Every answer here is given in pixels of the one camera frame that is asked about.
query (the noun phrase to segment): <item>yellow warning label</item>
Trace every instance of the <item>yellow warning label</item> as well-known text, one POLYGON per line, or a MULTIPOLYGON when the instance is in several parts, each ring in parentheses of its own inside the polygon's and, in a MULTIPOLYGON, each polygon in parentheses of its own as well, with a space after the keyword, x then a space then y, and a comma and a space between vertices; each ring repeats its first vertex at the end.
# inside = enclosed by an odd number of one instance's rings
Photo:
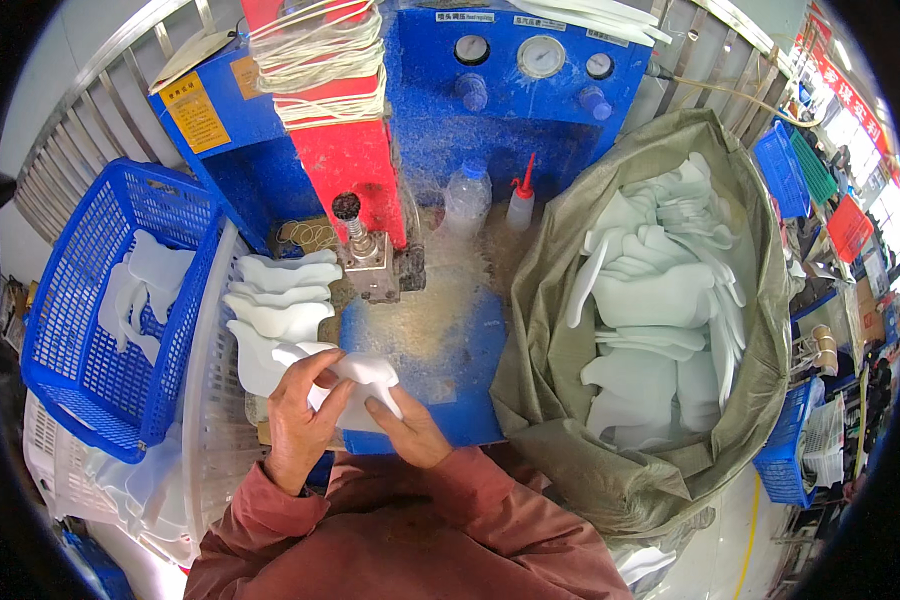
POLYGON ((160 98, 195 154, 230 141, 196 71, 161 89, 160 98))
POLYGON ((237 80, 237 87, 240 88, 243 100, 263 95, 263 92, 254 85, 260 75, 260 67, 257 66, 253 56, 237 58, 230 63, 230 70, 233 71, 233 79, 237 80))

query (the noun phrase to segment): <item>red jacket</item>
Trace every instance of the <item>red jacket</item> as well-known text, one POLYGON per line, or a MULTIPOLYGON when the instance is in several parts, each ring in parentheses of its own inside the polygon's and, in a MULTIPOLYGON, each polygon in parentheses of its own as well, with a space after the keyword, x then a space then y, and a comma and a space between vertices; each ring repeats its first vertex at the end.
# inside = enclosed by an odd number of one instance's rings
POLYGON ((632 598, 590 523, 475 447, 429 470, 343 455, 325 498, 254 464, 200 552, 185 598, 632 598))

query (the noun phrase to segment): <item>black knob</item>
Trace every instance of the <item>black knob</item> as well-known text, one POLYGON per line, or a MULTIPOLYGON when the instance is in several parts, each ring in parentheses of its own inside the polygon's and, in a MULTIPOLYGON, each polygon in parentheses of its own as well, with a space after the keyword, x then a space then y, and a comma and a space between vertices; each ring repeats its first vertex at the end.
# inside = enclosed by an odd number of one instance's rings
POLYGON ((333 216, 340 221, 356 219, 357 215, 360 214, 360 198, 357 198, 357 195, 353 192, 343 192, 336 198, 333 198, 331 209, 333 210, 333 216))

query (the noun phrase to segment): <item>yellow floor line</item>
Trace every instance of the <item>yellow floor line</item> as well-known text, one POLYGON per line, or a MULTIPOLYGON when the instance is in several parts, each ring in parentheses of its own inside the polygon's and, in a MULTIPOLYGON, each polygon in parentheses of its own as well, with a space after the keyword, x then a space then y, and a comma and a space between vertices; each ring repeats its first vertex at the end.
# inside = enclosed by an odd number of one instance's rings
POLYGON ((754 535, 756 534, 756 513, 760 508, 760 474, 754 473, 753 479, 753 514, 750 516, 750 538, 746 542, 746 554, 744 554, 744 570, 740 572, 740 582, 737 583, 737 591, 733 594, 733 600, 740 597, 740 591, 744 589, 744 580, 747 579, 747 567, 750 566, 750 555, 754 550, 754 535))

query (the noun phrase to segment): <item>floor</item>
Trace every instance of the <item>floor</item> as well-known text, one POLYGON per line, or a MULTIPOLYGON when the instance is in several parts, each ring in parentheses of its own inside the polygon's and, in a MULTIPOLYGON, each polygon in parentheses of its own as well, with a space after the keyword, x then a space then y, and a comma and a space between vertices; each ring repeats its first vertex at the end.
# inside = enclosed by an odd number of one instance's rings
POLYGON ((771 537, 786 519, 786 505, 770 501, 748 464, 711 506, 713 524, 696 532, 646 600, 759 600, 767 594, 783 551, 771 537))

